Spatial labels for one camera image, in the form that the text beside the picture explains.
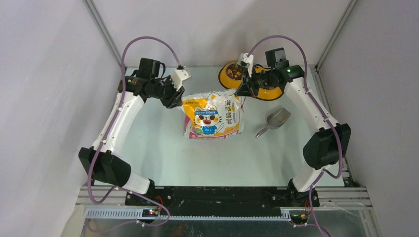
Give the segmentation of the yellow double pet bowl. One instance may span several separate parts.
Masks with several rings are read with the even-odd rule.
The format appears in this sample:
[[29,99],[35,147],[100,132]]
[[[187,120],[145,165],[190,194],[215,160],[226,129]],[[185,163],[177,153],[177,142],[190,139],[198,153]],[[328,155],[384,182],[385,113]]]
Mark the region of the yellow double pet bowl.
[[[237,89],[242,81],[242,72],[243,70],[239,68],[237,62],[229,62],[220,70],[218,80],[226,89]],[[282,95],[283,92],[280,87],[262,87],[258,90],[256,98],[264,101],[273,101]]]

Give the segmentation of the metal food scoop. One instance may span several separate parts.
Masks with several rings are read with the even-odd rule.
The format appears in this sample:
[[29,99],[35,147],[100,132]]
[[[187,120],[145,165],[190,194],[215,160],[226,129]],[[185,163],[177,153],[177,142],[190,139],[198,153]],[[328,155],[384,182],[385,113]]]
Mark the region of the metal food scoop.
[[255,138],[259,138],[270,129],[280,128],[290,118],[290,116],[291,113],[285,108],[280,108],[272,112],[266,117],[266,126],[256,134]]

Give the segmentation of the pet food bag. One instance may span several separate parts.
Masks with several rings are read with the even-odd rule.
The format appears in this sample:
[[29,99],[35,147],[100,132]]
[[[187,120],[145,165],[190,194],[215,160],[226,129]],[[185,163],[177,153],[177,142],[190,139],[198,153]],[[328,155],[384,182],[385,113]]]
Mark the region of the pet food bag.
[[236,90],[196,93],[182,98],[184,136],[195,140],[226,139],[244,130],[244,99]]

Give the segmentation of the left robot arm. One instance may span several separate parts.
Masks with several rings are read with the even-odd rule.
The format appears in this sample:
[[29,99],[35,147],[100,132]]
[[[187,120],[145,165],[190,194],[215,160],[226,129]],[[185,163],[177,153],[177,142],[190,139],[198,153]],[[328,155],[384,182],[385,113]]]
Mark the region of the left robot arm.
[[134,173],[122,158],[125,139],[149,98],[160,100],[168,109],[181,106],[185,91],[182,83],[190,78],[182,65],[166,77],[159,75],[160,68],[165,68],[164,63],[141,58],[139,68],[120,81],[115,104],[98,138],[78,154],[91,179],[136,192],[137,199],[146,206],[156,199],[156,192],[150,189],[153,181]]

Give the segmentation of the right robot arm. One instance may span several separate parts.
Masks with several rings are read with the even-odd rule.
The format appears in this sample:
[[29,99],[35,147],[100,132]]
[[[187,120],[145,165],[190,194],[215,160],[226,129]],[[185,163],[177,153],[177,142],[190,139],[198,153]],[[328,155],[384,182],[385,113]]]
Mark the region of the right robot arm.
[[311,137],[303,147],[302,169],[291,180],[294,189],[287,193],[291,205],[301,206],[307,200],[306,191],[315,186],[321,173],[328,172],[336,163],[342,165],[351,129],[348,124],[338,122],[313,94],[306,67],[291,66],[283,48],[267,51],[265,56],[269,69],[260,72],[254,68],[253,55],[239,56],[237,64],[243,70],[242,82],[235,95],[256,98],[261,89],[276,87],[302,114]]

